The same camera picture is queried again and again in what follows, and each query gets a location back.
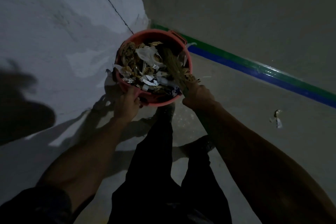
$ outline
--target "foot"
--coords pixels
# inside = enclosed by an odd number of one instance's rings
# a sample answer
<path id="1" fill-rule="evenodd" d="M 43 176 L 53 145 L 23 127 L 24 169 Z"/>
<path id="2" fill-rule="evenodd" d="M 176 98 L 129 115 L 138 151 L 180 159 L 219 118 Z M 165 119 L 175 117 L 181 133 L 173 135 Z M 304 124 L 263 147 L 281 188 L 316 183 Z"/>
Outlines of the foot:
<path id="1" fill-rule="evenodd" d="M 215 145 L 211 142 L 210 136 L 205 135 L 201 138 L 193 141 L 192 143 L 185 144 L 180 147 L 182 152 L 189 158 L 190 155 L 208 153 L 215 148 Z"/>
<path id="2" fill-rule="evenodd" d="M 169 122 L 171 123 L 171 121 L 173 120 L 174 111 L 175 111 L 175 103 L 160 106 L 157 108 L 155 112 L 155 117 L 157 120 L 168 119 Z"/>

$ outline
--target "garbage in bucket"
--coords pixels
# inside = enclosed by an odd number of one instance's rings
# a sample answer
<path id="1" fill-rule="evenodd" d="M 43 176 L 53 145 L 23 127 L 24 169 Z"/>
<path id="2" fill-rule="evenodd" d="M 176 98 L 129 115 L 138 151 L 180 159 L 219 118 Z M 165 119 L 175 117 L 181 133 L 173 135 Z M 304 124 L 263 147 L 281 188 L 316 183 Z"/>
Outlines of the garbage in bucket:
<path id="1" fill-rule="evenodd" d="M 160 44 L 170 48 L 175 55 L 183 54 L 183 67 L 191 75 L 193 66 L 186 48 L 187 41 L 171 30 L 147 29 L 132 35 L 120 46 L 115 59 L 115 75 L 121 90 L 127 92 L 128 87 L 135 85 L 137 91 L 134 97 L 139 97 L 143 105 L 164 106 L 181 96 L 179 88 L 174 87 L 174 81 L 165 78 L 165 66 L 157 50 Z M 137 63 L 132 61 L 132 68 L 125 66 L 128 63 L 125 52 L 136 52 Z"/>

